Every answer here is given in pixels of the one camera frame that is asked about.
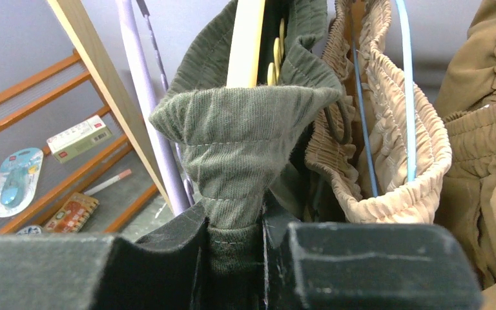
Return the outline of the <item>wooden hanger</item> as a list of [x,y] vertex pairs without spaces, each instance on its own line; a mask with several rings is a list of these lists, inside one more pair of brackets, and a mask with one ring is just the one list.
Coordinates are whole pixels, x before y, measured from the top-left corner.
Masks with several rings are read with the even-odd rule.
[[238,1],[227,88],[276,85],[285,53],[285,2]]

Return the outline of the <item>lilac plastic hanger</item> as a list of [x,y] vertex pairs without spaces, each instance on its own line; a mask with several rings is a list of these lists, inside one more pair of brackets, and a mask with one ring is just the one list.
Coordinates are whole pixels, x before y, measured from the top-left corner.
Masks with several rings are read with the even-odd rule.
[[172,144],[149,121],[149,116],[158,106],[161,97],[158,96],[158,89],[151,78],[134,16],[132,1],[117,0],[116,6],[118,8],[123,46],[126,51],[139,107],[145,118],[150,143],[169,198],[167,205],[171,208],[173,214],[178,216],[194,205],[192,182],[188,176],[183,177],[181,175],[181,163],[176,161],[181,159],[179,145]]

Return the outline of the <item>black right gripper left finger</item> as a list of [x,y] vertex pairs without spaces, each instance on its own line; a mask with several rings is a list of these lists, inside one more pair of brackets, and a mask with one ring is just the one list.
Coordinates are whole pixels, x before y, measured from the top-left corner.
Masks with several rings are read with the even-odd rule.
[[136,242],[0,235],[0,309],[205,309],[206,241],[199,206]]

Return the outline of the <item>olive green shorts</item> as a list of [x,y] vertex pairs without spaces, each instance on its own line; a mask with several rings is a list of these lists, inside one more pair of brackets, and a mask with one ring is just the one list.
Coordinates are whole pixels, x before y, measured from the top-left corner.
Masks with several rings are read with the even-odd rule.
[[214,274],[256,267],[263,196],[304,129],[344,94],[312,47],[327,32],[325,1],[290,1],[277,86],[226,87],[236,1],[196,36],[150,122],[181,147],[209,220]]

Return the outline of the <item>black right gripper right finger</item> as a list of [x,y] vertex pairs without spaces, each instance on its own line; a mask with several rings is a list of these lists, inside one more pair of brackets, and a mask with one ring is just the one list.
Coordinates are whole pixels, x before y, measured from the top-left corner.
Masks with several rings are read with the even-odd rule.
[[266,309],[480,309],[468,259],[443,227],[305,223],[265,196]]

